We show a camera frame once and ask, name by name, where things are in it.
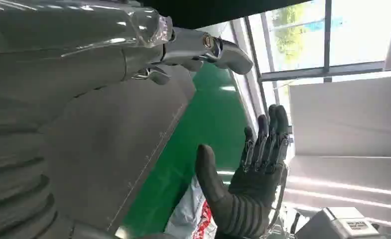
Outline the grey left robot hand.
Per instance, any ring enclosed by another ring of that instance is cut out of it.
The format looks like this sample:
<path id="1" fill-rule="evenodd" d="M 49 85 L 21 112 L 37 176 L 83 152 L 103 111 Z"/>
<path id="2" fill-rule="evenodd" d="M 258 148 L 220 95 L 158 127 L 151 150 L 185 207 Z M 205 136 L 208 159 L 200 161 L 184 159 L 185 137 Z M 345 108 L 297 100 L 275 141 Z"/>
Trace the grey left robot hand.
<path id="1" fill-rule="evenodd" d="M 113 236 L 204 63 L 253 66 L 139 4 L 0 0 L 0 239 Z"/>

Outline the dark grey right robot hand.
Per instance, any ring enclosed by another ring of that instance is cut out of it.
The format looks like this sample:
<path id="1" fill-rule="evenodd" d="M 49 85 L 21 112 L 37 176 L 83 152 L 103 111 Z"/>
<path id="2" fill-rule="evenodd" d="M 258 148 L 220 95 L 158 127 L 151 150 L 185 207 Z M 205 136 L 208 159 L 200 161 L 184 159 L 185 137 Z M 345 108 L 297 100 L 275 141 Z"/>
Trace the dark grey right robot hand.
<path id="1" fill-rule="evenodd" d="M 274 201 L 289 146 L 289 122 L 284 106 L 270 105 L 267 115 L 258 117 L 257 137 L 250 127 L 245 128 L 244 134 L 239 166 L 229 186 L 218 175 L 212 147 L 201 144 L 197 148 L 195 172 L 210 206 L 246 198 L 266 205 Z"/>

